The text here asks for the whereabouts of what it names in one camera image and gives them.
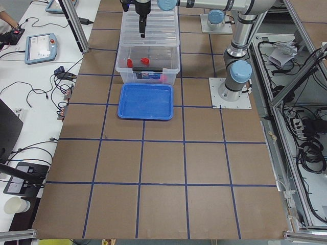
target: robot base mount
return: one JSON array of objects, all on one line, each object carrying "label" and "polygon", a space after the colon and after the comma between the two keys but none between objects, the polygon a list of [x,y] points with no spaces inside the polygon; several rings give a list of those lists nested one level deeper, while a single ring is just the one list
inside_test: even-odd
[{"label": "robot base mount", "polygon": [[[231,24],[218,24],[215,28],[208,25],[208,14],[200,14],[201,27],[203,33],[209,34],[233,34]],[[225,16],[225,22],[229,22],[229,17]]]},{"label": "robot base mount", "polygon": [[211,100],[214,109],[252,109],[248,93],[241,93],[237,101],[229,102],[219,94],[219,87],[225,83],[225,78],[209,78]]}]

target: blue plastic tray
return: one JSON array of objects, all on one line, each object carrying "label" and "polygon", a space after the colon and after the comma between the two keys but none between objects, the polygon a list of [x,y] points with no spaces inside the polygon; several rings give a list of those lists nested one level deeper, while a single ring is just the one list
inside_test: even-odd
[{"label": "blue plastic tray", "polygon": [[170,120],[174,115],[174,89],[165,84],[126,83],[118,116],[129,119]]}]

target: white table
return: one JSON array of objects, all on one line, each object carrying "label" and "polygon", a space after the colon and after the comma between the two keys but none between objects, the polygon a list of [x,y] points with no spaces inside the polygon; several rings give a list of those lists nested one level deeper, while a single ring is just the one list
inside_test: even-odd
[{"label": "white table", "polygon": [[[79,0],[76,10],[80,17],[94,21],[99,4],[100,0]],[[36,25],[43,25],[50,22],[57,23],[62,26],[67,25],[64,15],[46,13],[45,7],[45,4],[32,3],[25,15],[22,17],[20,23],[23,23],[28,17],[37,17],[40,19],[40,22],[38,22]],[[51,87],[49,77],[53,74],[55,69],[57,69],[60,65],[63,65],[65,70],[68,70],[74,63],[82,58],[70,27],[61,28],[54,25],[40,28],[31,27],[35,20],[36,19],[30,19],[22,26],[26,29],[26,31],[20,39],[18,45],[9,47],[7,50],[1,52],[1,54],[16,50],[25,50],[26,37],[29,35],[53,32],[58,39],[57,57],[52,62],[34,65],[26,65],[24,63],[25,56],[21,53],[3,57],[0,59],[0,90],[13,82],[22,81],[32,84],[35,89],[40,88],[47,91]],[[92,25],[83,26],[87,39],[90,36],[91,28]],[[81,61],[70,72],[78,74],[80,65]],[[71,84],[69,81],[63,81],[62,83],[69,85]],[[30,89],[30,86],[18,83],[9,87],[0,95],[0,98],[11,109],[24,108],[24,115],[22,118],[24,126],[14,150],[26,147],[30,144],[47,141],[50,137],[58,138],[60,135],[62,121],[57,120],[57,108],[53,105],[50,99],[47,100],[45,98],[45,94],[36,95],[34,93],[31,93],[29,96],[29,102],[33,107],[30,108],[26,103],[26,96]],[[53,100],[56,103],[63,101],[63,94],[58,89],[56,89],[53,93]],[[40,147],[48,150],[51,154],[54,154],[56,144],[46,143],[40,145]],[[51,161],[49,155],[41,150],[28,150],[16,156],[16,159],[31,158]],[[11,162],[10,166],[15,167],[17,163],[18,162]],[[13,195],[2,193],[5,186],[6,183],[0,182],[0,232],[9,230],[12,218],[14,216],[4,213],[3,207],[5,202],[9,198],[13,197]]]},{"label": "white table", "polygon": [[[69,69],[73,64],[64,64],[66,70]],[[1,61],[0,60],[0,90],[4,87],[12,84],[16,81],[22,81],[32,84],[32,86],[37,89],[50,89],[49,77],[53,71],[58,68],[58,63],[39,63],[33,66],[28,66],[21,61]],[[13,67],[19,72],[16,72],[12,76]],[[74,74],[78,73],[80,64],[77,64],[71,72]],[[58,139],[62,121],[57,120],[57,108],[53,105],[51,100],[47,100],[44,94],[36,95],[31,93],[29,96],[29,102],[33,108],[30,108],[26,103],[27,93],[30,91],[30,86],[25,84],[15,84],[0,95],[2,99],[9,108],[24,108],[22,121],[24,126],[22,132],[19,136],[17,144],[14,148],[16,151],[18,148],[24,148],[28,145],[47,141],[51,137]],[[56,89],[53,94],[53,100],[55,102],[63,101],[63,94]],[[53,155],[56,149],[55,143],[46,143],[39,145],[39,147],[44,148]],[[15,159],[42,159],[46,161],[51,161],[49,155],[41,150],[27,150],[19,153]],[[42,164],[37,161],[27,161],[36,164]],[[17,162],[13,161],[10,163],[11,167],[15,167]],[[13,215],[8,215],[4,213],[5,202],[13,197],[12,195],[3,194],[2,190],[5,188],[6,183],[0,182],[0,231],[8,231]]]},{"label": "white table", "polygon": [[[67,25],[67,20],[63,14],[50,14],[45,11],[46,4],[36,4],[32,3],[27,9],[24,16],[21,18],[19,23],[25,22],[25,20],[29,17],[37,17],[40,19],[39,22],[35,23],[36,26],[41,26],[47,23],[55,23],[61,26]],[[89,19],[91,21],[95,20],[97,9],[100,4],[100,0],[79,0],[76,11],[79,17]],[[29,21],[22,25],[22,28],[25,29],[24,34],[16,46],[10,46],[1,54],[12,52],[12,51],[23,51],[26,49],[26,37],[44,34],[52,32],[56,35],[58,41],[58,53],[56,59],[53,62],[60,63],[75,63],[77,60],[82,58],[82,54],[78,49],[78,46],[75,42],[73,33],[70,27],[62,28],[59,26],[55,26],[53,24],[45,26],[45,27],[32,27],[32,24],[37,19],[29,19]],[[85,36],[89,39],[92,25],[82,25]],[[1,60],[16,60],[16,61],[24,61],[25,55],[22,53],[10,54],[1,58]]]}]

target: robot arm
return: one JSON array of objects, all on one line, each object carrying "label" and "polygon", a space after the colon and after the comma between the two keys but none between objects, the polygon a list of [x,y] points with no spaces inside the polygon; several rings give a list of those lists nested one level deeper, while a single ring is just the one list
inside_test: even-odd
[{"label": "robot arm", "polygon": [[145,38],[145,28],[147,26],[147,17],[151,12],[151,0],[121,0],[123,10],[128,11],[129,5],[135,5],[135,11],[139,14],[139,33]]},{"label": "robot arm", "polygon": [[229,102],[239,99],[244,85],[252,75],[251,65],[242,58],[246,55],[267,11],[274,3],[275,0],[157,0],[158,6],[165,11],[182,6],[239,12],[236,31],[224,54],[227,78],[218,89],[220,97]]},{"label": "robot arm", "polygon": [[172,10],[175,6],[238,11],[236,31],[227,53],[231,57],[242,58],[256,31],[254,24],[259,22],[258,17],[270,9],[275,0],[157,0],[157,3],[164,11]]}]

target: person's arm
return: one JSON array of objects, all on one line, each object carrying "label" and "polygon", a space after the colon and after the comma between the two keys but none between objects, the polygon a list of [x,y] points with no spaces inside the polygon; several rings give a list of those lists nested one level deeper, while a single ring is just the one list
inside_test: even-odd
[{"label": "person's arm", "polygon": [[16,20],[14,20],[9,14],[7,14],[5,11],[0,12],[0,19],[7,22],[11,27],[18,27],[18,23]]}]

